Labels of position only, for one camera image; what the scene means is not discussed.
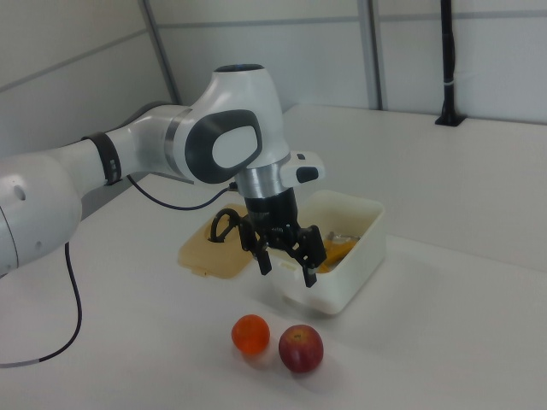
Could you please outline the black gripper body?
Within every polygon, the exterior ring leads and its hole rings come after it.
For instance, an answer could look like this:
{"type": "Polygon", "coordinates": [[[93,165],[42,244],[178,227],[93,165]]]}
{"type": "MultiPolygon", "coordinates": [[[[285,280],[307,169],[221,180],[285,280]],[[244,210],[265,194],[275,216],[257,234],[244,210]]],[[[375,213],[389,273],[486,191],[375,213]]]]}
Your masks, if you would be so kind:
{"type": "Polygon", "coordinates": [[[268,247],[287,251],[297,243],[297,201],[293,189],[267,198],[245,198],[255,232],[268,247]]]}

